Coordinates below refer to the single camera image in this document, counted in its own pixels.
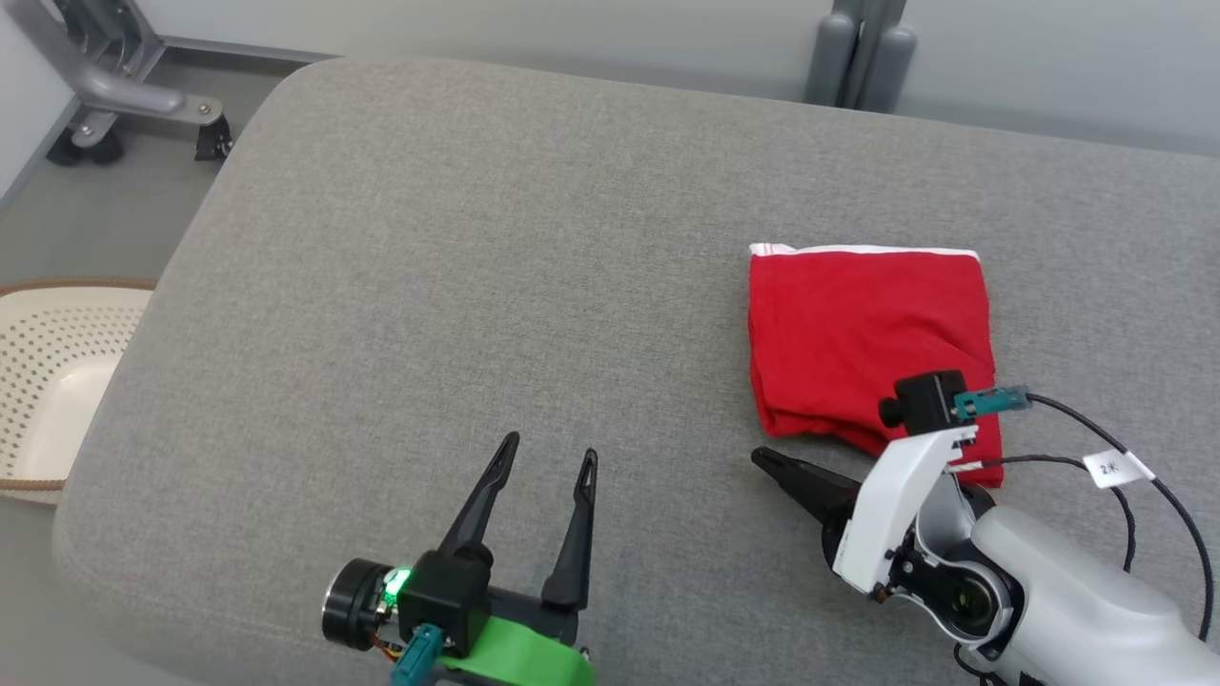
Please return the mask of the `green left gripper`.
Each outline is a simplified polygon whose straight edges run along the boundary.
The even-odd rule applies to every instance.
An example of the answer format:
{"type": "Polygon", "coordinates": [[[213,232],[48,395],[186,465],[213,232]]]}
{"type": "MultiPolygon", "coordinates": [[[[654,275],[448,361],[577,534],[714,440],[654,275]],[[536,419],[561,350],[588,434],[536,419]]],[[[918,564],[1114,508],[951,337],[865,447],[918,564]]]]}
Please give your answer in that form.
{"type": "MultiPolygon", "coordinates": [[[[511,474],[518,439],[516,431],[501,439],[440,540],[444,555],[494,564],[483,538],[497,496],[511,474]]],[[[588,604],[598,463],[597,450],[587,449],[560,555],[540,591],[540,601],[559,612],[584,612],[588,604]]],[[[325,594],[325,638],[386,655],[390,660],[388,686],[597,686],[597,669],[575,644],[575,616],[553,614],[528,596],[488,590],[490,616],[466,658],[447,655],[440,629],[428,624],[418,626],[414,638],[401,641],[396,594],[412,571],[364,557],[349,561],[325,594]]]]}

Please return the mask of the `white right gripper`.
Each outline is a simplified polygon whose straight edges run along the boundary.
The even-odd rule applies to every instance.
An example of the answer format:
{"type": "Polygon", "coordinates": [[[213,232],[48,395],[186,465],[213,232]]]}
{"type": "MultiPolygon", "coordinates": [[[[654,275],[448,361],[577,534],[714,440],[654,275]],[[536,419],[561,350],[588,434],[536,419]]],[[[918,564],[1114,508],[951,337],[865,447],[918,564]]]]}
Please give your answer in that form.
{"type": "Polygon", "coordinates": [[[864,483],[766,447],[754,449],[750,460],[824,527],[845,525],[833,572],[874,594],[891,582],[888,553],[902,547],[946,465],[963,457],[960,444],[977,433],[976,425],[965,425],[893,439],[864,483]]]}

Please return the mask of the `red white jersey with print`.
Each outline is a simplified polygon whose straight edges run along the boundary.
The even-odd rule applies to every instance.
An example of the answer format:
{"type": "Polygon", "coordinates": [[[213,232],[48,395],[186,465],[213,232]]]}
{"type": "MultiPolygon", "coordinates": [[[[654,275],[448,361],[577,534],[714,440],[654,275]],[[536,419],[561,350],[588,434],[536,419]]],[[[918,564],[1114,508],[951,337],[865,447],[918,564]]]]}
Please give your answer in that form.
{"type": "Polygon", "coordinates": [[[878,457],[904,435],[878,404],[899,378],[958,370],[996,383],[976,251],[754,243],[745,327],[762,432],[831,435],[878,457]]]}

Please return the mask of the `white perforated laundry basket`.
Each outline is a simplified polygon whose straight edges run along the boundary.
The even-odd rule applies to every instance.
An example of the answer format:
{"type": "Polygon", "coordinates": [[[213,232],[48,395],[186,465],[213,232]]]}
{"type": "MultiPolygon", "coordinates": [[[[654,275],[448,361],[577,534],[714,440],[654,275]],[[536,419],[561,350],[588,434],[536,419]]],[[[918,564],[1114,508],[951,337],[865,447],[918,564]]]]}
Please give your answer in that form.
{"type": "Polygon", "coordinates": [[[155,282],[0,284],[0,498],[55,505],[155,282]]]}

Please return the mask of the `grey wheeled metal stand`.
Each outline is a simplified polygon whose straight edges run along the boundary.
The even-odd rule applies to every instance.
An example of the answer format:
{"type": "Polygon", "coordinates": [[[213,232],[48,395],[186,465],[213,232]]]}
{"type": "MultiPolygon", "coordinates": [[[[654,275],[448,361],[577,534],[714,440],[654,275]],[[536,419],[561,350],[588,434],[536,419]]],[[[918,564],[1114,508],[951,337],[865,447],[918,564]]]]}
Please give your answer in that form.
{"type": "Polygon", "coordinates": [[[148,83],[166,45],[134,0],[0,0],[0,9],[81,105],[52,139],[48,161],[61,168],[84,157],[118,161],[124,149],[113,125],[122,114],[196,125],[196,161],[231,156],[234,135],[220,100],[148,83]]]}

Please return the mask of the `grey partition post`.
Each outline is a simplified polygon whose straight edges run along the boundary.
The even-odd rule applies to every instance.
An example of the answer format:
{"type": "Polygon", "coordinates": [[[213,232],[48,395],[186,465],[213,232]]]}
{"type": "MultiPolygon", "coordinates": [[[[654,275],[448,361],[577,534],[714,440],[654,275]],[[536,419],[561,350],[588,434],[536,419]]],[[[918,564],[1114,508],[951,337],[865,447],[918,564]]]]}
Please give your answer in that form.
{"type": "Polygon", "coordinates": [[[802,101],[894,112],[917,45],[906,0],[832,0],[816,31],[802,101]]]}

